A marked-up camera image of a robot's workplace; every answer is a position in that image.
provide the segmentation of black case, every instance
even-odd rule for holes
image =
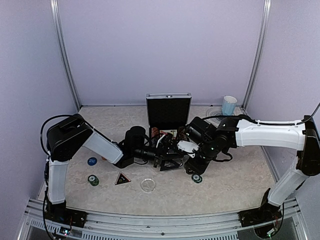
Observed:
[[[177,130],[188,122],[191,93],[150,93],[146,95],[146,106],[151,129]]]

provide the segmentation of purple wall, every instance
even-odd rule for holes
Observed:
[[[46,0],[0,7],[0,238],[14,239],[30,197],[43,182],[39,133],[48,117],[74,113]]]
[[[264,0],[59,1],[83,105],[145,104],[146,93],[191,92],[194,104],[241,104]]]
[[[257,81],[248,113],[261,120],[297,120],[320,102],[320,2],[273,0]],[[320,129],[320,111],[315,116]],[[268,148],[282,176],[296,152]],[[296,193],[312,240],[320,236],[320,176]]]

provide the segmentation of triangular sign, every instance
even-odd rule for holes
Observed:
[[[122,172],[119,173],[118,178],[116,179],[115,185],[130,183],[131,180],[127,178]]]

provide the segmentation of vertical metal bar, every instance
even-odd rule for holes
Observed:
[[[62,31],[62,26],[61,26],[61,20],[60,20],[60,15],[59,15],[59,6],[58,6],[58,0],[51,0],[51,11],[52,11],[52,16],[53,16],[53,22],[55,26],[55,31],[56,35],[58,37],[58,42],[59,42],[59,48],[60,48],[60,53],[62,57],[62,62],[64,65],[64,70],[65,74],[67,77],[67,81],[71,90],[72,98],[75,104],[76,109],[79,111],[81,108],[81,103],[79,100],[79,95],[76,89],[76,85],[71,73],[71,68],[69,65],[69,60],[67,56],[67,51],[66,51],[66,46],[64,42],[64,36],[63,36],[63,31]]]
[[[267,27],[268,27],[268,21],[269,21],[269,15],[270,15],[270,8],[271,8],[271,0],[264,0],[264,7],[263,7],[263,14],[262,14],[262,21],[261,21],[261,27],[260,27],[260,33],[258,38],[258,45],[256,48],[255,56],[254,56],[254,62],[250,74],[250,80],[248,87],[246,89],[246,93],[243,99],[242,107],[243,109],[247,109],[250,98],[252,96],[252,92],[254,89],[254,85],[256,82],[256,77],[259,69],[259,64],[263,52],[263,47],[265,43],[266,33],[267,33]]]

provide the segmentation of blue round object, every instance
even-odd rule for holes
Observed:
[[[97,163],[97,159],[95,158],[95,157],[90,157],[89,159],[88,159],[88,164],[90,165],[90,166],[93,166],[93,165],[95,165],[96,163]]]

